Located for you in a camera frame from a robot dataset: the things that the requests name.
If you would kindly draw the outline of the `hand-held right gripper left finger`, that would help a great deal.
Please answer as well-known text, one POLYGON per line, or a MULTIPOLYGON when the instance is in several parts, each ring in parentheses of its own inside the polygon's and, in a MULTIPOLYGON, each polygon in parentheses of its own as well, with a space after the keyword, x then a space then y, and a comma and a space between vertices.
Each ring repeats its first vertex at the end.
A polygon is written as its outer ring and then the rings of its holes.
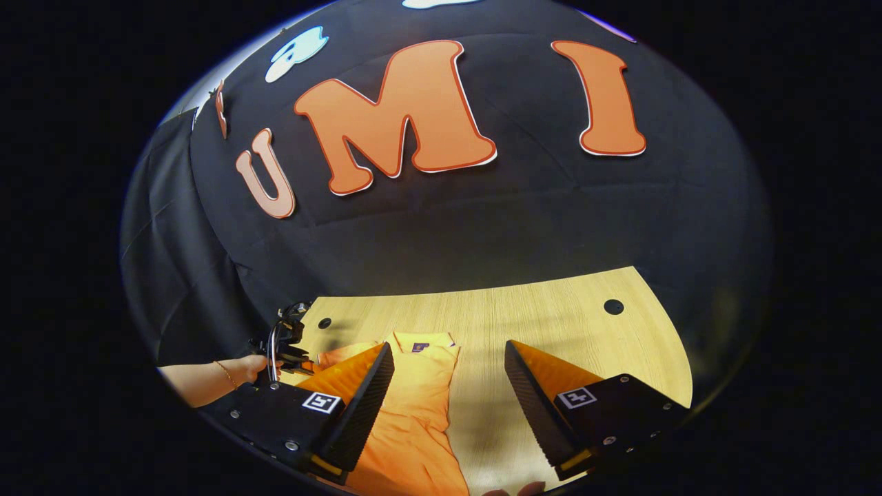
POLYGON ((245 448, 290 470, 344 484, 355 470, 393 379, 379 343, 296 385, 260 379, 201 409, 245 448))

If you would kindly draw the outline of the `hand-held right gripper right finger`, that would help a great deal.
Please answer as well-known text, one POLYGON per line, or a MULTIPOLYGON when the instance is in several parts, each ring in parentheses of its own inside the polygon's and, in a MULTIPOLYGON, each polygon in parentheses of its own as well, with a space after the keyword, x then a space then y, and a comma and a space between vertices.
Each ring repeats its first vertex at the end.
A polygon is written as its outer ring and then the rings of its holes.
POLYGON ((560 480, 620 470, 673 433, 689 411, 634 375, 604 379, 513 340, 505 342, 504 370, 560 480))

